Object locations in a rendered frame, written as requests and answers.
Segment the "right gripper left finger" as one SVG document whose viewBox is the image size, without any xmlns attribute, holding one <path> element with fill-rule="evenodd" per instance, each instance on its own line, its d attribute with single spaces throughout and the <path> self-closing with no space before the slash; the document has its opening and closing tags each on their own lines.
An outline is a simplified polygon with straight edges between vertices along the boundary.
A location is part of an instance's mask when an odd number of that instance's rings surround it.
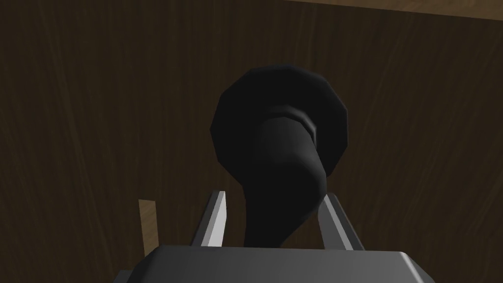
<svg viewBox="0 0 503 283">
<path fill-rule="evenodd" d="M 221 247 L 227 219 L 225 191 L 213 191 L 198 223 L 191 246 Z"/>
</svg>

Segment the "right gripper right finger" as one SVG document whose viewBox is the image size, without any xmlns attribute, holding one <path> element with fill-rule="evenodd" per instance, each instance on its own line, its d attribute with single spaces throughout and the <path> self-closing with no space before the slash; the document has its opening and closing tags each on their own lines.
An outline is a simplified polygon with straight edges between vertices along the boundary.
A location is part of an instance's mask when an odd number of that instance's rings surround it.
<svg viewBox="0 0 503 283">
<path fill-rule="evenodd" d="M 323 198 L 317 218 L 326 250 L 365 249 L 335 194 L 327 193 Z"/>
</svg>

